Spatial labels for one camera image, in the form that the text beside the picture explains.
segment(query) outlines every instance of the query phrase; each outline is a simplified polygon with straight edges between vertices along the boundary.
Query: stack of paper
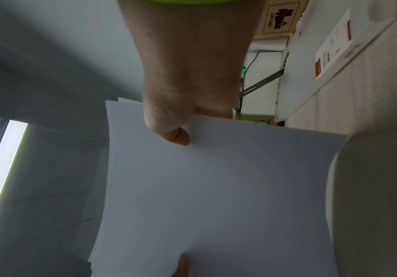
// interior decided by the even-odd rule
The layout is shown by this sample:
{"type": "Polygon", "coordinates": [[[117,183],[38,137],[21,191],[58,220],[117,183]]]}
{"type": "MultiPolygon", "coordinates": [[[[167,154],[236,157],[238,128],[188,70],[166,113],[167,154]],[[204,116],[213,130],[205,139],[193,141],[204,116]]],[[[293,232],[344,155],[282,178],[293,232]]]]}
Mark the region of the stack of paper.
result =
{"type": "Polygon", "coordinates": [[[334,277],[325,216],[341,135],[195,116],[188,147],[107,101],[110,160],[94,277],[334,277]]]}

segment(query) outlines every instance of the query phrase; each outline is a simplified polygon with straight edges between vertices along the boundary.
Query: black cable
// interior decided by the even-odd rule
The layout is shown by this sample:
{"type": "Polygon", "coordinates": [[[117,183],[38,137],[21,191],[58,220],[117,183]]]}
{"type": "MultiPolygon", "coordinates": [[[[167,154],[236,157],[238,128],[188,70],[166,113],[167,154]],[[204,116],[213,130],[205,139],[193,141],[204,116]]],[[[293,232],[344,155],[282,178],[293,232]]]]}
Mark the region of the black cable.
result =
{"type": "Polygon", "coordinates": [[[258,55],[259,55],[259,52],[256,53],[255,58],[253,59],[253,61],[252,61],[252,62],[249,64],[249,66],[247,67],[246,72],[244,72],[244,78],[243,78],[243,81],[242,81],[242,83],[241,83],[241,87],[244,86],[244,80],[246,79],[246,74],[247,74],[247,71],[249,70],[249,67],[250,67],[250,66],[252,65],[252,63],[256,60],[256,58],[258,57],[258,55]]]}

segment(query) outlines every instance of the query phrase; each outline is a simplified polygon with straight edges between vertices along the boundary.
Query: red and white sticker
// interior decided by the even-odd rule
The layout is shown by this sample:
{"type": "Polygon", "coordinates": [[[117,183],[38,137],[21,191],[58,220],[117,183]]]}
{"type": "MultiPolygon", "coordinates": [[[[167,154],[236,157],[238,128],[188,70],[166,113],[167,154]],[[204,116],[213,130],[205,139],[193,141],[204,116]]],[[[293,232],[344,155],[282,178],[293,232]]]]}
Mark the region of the red and white sticker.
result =
{"type": "Polygon", "coordinates": [[[316,79],[328,71],[341,54],[349,48],[351,40],[349,8],[316,53],[314,61],[316,79]]]}

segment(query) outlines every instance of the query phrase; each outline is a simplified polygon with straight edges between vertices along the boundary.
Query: hand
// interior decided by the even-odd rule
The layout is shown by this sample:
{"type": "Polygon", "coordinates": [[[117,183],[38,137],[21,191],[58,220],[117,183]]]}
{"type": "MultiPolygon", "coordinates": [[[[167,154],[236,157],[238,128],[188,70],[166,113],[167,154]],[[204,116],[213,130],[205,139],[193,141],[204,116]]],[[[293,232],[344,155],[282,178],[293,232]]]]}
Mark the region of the hand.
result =
{"type": "Polygon", "coordinates": [[[118,0],[144,68],[144,118],[162,138],[188,145],[193,113],[232,117],[241,70],[264,0],[170,5],[118,0]]]}
{"type": "Polygon", "coordinates": [[[177,269],[171,275],[171,277],[189,277],[188,260],[187,260],[185,255],[181,255],[179,257],[179,262],[177,264],[177,269]]]}

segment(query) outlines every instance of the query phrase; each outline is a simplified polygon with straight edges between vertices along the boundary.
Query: beige fabric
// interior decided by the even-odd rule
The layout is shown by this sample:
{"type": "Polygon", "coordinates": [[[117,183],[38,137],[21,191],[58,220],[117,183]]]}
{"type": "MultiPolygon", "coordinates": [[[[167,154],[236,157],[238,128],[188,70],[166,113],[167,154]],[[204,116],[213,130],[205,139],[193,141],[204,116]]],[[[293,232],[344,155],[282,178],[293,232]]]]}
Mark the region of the beige fabric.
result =
{"type": "Polygon", "coordinates": [[[397,20],[286,126],[350,134],[328,180],[341,277],[397,277],[397,20]]]}

